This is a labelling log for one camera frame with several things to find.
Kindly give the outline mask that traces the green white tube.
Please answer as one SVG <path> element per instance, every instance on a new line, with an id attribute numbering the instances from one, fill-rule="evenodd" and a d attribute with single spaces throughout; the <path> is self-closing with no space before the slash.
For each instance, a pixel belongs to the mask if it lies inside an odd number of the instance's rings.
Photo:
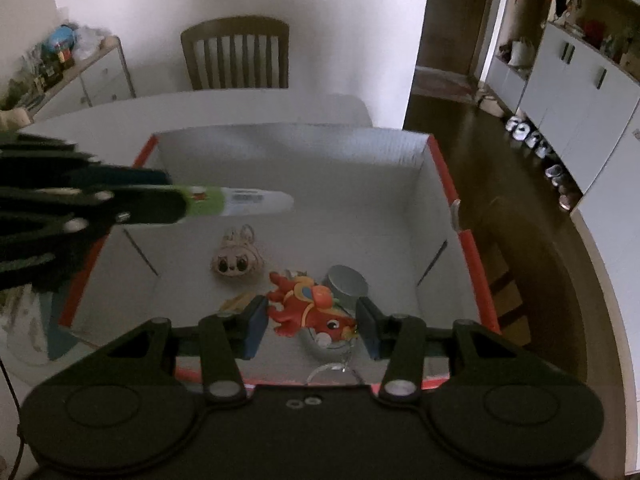
<path id="1" fill-rule="evenodd" d="M 217 188 L 216 186 L 176 186 L 186 200 L 187 217 L 244 217 L 280 214 L 294 208 L 291 195 L 257 188 Z"/>

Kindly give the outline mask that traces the red dragon toy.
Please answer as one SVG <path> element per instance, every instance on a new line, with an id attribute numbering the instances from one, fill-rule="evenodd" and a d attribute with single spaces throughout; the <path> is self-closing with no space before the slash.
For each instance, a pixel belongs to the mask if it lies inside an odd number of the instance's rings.
<path id="1" fill-rule="evenodd" d="M 277 335 L 293 337 L 301 330 L 311 330 L 321 348 L 356 336 L 356 320 L 335 305 L 326 286 L 303 275 L 287 278 L 270 272 L 269 279 L 274 289 L 267 294 L 267 314 L 276 323 Z"/>

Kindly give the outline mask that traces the grey round tin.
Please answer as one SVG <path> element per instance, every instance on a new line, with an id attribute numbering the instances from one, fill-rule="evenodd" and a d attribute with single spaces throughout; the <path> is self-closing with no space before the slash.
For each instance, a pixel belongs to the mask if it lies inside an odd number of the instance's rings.
<path id="1" fill-rule="evenodd" d="M 322 284 L 333 295 L 334 300 L 346 310 L 355 310 L 359 298 L 367 297 L 369 285 L 366 279 L 350 266 L 337 264 L 326 272 Z"/>

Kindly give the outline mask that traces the beige plush bunny toy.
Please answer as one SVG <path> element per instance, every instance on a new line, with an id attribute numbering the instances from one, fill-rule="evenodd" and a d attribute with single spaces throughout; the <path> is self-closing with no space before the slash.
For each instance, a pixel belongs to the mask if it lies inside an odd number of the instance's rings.
<path id="1" fill-rule="evenodd" d="M 255 245 L 255 232 L 244 224 L 238 230 L 228 229 L 213 255 L 210 270 L 218 278 L 248 278 L 258 274 L 264 258 Z"/>

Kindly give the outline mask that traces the clear wine glass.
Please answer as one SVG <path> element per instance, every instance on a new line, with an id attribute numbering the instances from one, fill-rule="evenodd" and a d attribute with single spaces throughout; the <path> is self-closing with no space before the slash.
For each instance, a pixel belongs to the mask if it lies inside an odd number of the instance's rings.
<path id="1" fill-rule="evenodd" d="M 316 333 L 311 328 L 303 328 L 299 338 L 307 352 L 321 362 L 307 376 L 306 385 L 311 385 L 321 374 L 329 372 L 348 375 L 357 385 L 363 386 L 366 383 L 358 370 L 352 366 L 356 339 L 335 342 L 328 334 Z"/>

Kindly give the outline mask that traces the white sideboard cabinet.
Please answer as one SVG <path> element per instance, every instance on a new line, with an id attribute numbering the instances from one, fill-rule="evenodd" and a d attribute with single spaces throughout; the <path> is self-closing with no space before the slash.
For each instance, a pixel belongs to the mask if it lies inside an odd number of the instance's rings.
<path id="1" fill-rule="evenodd" d="M 107 36 L 88 58 L 65 63 L 37 44 L 1 93 L 1 129 L 135 96 L 118 37 Z"/>

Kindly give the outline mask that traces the red white cardboard box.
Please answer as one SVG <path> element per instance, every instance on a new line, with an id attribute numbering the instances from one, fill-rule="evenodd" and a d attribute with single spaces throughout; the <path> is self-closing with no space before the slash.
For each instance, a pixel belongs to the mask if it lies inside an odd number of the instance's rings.
<path id="1" fill-rule="evenodd" d="M 292 196 L 276 214 L 187 218 L 115 228 L 73 286 L 62 326 L 73 363 L 141 323 L 192 326 L 241 292 L 266 292 L 268 273 L 329 282 L 348 266 L 385 314 L 448 328 L 470 318 L 491 330 L 495 309 L 472 235 L 454 225 L 454 188 L 427 134 L 295 124 L 155 133 L 137 163 L 177 184 L 260 188 Z M 251 278 L 218 278 L 212 261 L 228 231 L 250 226 L 264 258 Z"/>

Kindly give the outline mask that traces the dark wooden chair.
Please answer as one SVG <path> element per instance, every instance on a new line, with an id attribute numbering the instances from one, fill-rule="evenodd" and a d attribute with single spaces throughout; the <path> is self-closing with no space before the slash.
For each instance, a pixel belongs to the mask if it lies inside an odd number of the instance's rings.
<path id="1" fill-rule="evenodd" d="M 180 35 L 192 89 L 286 89 L 290 26 L 241 15 L 193 25 Z"/>

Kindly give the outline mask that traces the dark wooden door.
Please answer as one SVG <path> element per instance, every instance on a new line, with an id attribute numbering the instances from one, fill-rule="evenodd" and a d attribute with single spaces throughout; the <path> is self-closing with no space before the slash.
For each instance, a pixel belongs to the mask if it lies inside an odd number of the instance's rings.
<path id="1" fill-rule="evenodd" d="M 426 0 L 416 65 L 469 75 L 491 0 Z"/>

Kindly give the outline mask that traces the white wall cabinet unit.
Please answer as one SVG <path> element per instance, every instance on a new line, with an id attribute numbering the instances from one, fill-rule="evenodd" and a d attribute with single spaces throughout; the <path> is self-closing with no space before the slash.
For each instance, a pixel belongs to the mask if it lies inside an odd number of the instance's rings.
<path id="1" fill-rule="evenodd" d="M 639 0 L 506 0 L 485 82 L 572 210 L 639 104 Z"/>

